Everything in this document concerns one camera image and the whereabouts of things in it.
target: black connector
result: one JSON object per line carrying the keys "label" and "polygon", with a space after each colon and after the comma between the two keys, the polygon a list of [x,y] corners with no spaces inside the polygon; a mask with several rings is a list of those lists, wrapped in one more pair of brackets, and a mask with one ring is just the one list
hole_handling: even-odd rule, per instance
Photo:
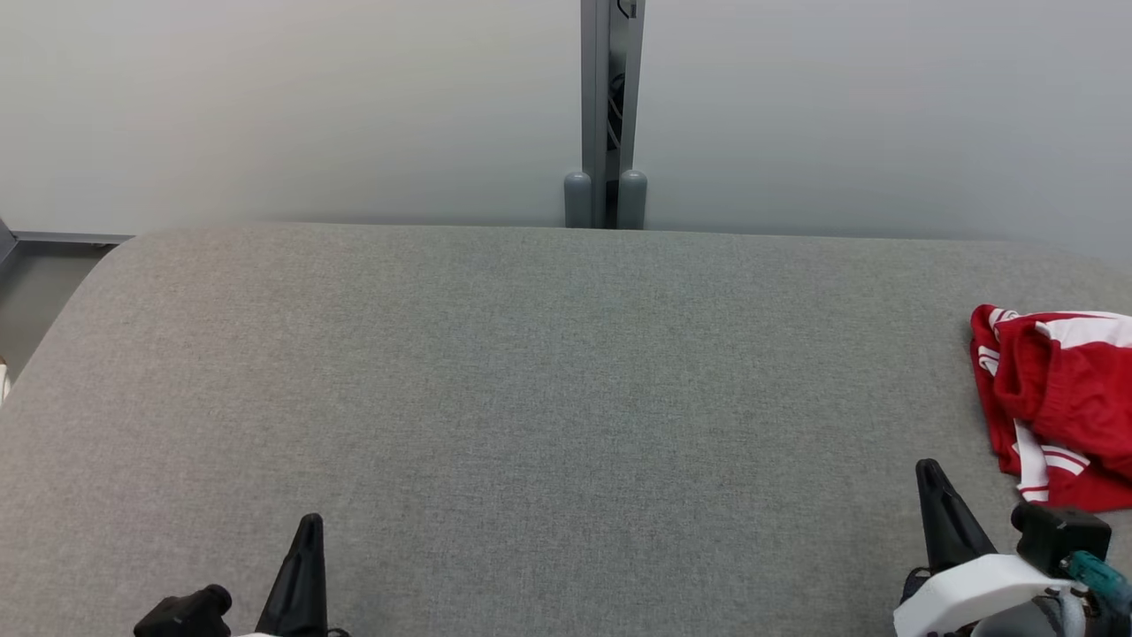
{"label": "black connector", "polygon": [[1113,530],[1104,520],[1073,508],[1019,505],[1010,524],[1022,532],[1018,554],[1049,577],[1069,577],[1062,567],[1074,551],[1087,551],[1104,561]]}
{"label": "black connector", "polygon": [[221,617],[232,608],[232,596],[212,584],[185,597],[165,597],[134,627],[135,637],[229,637]]}

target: red garment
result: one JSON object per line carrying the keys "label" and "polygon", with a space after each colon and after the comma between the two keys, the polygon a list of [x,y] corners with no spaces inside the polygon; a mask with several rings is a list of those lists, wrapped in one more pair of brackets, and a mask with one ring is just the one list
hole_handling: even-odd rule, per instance
{"label": "red garment", "polygon": [[1022,497],[1132,507],[1132,317],[983,304],[971,330],[990,445]]}

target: gray fabric surface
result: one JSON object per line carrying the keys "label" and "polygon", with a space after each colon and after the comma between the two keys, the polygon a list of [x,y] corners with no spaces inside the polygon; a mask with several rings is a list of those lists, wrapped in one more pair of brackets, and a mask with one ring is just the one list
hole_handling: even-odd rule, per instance
{"label": "gray fabric surface", "polygon": [[[885,635],[937,458],[1000,549],[968,317],[1132,312],[1002,243],[537,229],[165,232],[109,255],[0,412],[6,635],[129,634],[302,514],[372,635]],[[1113,561],[1132,571],[1132,517]]]}

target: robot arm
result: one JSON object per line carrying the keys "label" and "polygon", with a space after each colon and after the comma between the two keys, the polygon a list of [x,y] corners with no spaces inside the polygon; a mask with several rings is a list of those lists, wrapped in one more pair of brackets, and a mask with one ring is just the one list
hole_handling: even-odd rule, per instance
{"label": "robot arm", "polygon": [[[1017,556],[1000,554],[935,460],[916,465],[927,577],[893,612],[898,637],[1130,634],[1132,587],[1105,562],[1112,530],[1077,509],[1021,503]],[[1048,610],[1026,612],[1030,604]]]}
{"label": "robot arm", "polygon": [[[135,637],[229,637],[222,616],[232,596],[216,584],[185,597],[166,597],[137,626]],[[343,637],[349,637],[340,631]],[[247,637],[326,637],[326,558],[323,518],[305,516],[271,595]]]}

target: white wall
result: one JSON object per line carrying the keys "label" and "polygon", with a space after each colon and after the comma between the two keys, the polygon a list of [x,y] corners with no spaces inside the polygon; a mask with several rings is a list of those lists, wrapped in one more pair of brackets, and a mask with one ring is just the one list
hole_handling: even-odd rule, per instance
{"label": "white wall", "polygon": [[648,227],[1130,258],[1132,3],[649,0]]}
{"label": "white wall", "polygon": [[560,225],[577,2],[5,0],[0,217]]}

